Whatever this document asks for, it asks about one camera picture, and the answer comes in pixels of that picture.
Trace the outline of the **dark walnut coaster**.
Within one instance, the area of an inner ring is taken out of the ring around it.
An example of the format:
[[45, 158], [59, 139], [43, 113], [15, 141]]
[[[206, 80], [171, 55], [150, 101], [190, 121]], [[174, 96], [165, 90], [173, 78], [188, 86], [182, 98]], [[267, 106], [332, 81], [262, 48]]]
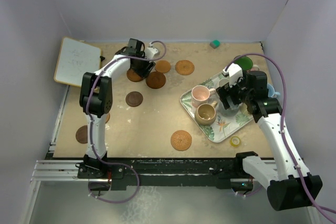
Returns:
[[88, 143], [88, 127], [87, 125], [81, 126], [76, 131], [76, 140], [77, 142], [81, 144], [87, 144]]
[[131, 107], [139, 106], [143, 102], [143, 95], [140, 92], [132, 91], [126, 95], [125, 102]]

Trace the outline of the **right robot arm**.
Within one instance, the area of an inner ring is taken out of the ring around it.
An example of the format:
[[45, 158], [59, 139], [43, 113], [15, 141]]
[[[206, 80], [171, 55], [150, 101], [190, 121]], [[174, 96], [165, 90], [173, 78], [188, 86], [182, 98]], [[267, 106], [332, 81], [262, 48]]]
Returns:
[[262, 71], [223, 71], [228, 82], [216, 89], [225, 109], [244, 103], [263, 132], [276, 163], [270, 168], [255, 152], [238, 153], [234, 173], [248, 174], [263, 186], [276, 211], [312, 206], [322, 188], [322, 180], [312, 175], [298, 154], [276, 98], [269, 97], [267, 75]]

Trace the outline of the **brown ringed wood coaster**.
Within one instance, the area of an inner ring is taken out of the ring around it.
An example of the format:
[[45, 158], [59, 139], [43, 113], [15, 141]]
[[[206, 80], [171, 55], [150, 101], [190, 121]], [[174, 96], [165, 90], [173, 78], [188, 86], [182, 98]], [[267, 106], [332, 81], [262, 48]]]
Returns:
[[146, 78], [146, 84], [149, 88], [159, 89], [166, 83], [166, 77], [161, 72], [151, 72]]

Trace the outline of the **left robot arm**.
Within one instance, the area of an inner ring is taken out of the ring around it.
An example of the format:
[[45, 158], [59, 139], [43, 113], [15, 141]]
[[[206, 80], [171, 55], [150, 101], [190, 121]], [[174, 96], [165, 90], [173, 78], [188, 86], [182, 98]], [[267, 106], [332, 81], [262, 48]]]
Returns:
[[130, 69], [141, 79], [146, 78], [155, 61], [160, 59], [160, 50], [153, 46], [158, 42], [155, 40], [145, 46], [142, 41], [131, 38], [104, 67], [86, 72], [82, 77], [79, 104], [86, 115], [88, 127], [83, 164], [96, 178], [102, 178], [108, 172], [105, 123], [113, 103], [112, 82]]

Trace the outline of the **light wood coaster smooth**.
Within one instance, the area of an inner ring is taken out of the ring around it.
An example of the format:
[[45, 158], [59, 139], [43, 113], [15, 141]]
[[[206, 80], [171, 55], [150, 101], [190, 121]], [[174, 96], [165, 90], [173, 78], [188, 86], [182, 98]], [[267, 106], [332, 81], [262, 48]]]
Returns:
[[167, 73], [171, 70], [171, 64], [166, 60], [160, 60], [156, 63], [155, 70], [160, 73]]

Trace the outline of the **light wood rimmed coaster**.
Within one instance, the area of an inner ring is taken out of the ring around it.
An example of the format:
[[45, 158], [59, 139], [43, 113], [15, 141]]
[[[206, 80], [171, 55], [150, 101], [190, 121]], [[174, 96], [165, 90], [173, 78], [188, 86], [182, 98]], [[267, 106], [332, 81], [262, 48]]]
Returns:
[[107, 116], [106, 116], [106, 123], [108, 123], [109, 120], [110, 120], [110, 113], [108, 113]]

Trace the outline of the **grey blue mug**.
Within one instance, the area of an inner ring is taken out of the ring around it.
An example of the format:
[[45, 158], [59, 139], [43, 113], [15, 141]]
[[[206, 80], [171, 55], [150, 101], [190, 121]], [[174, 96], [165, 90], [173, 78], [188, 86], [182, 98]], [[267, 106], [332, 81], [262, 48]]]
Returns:
[[225, 109], [222, 104], [218, 106], [217, 113], [221, 114], [224, 117], [231, 117], [235, 116], [240, 109], [240, 105], [235, 105], [233, 107], [230, 107], [229, 109]]

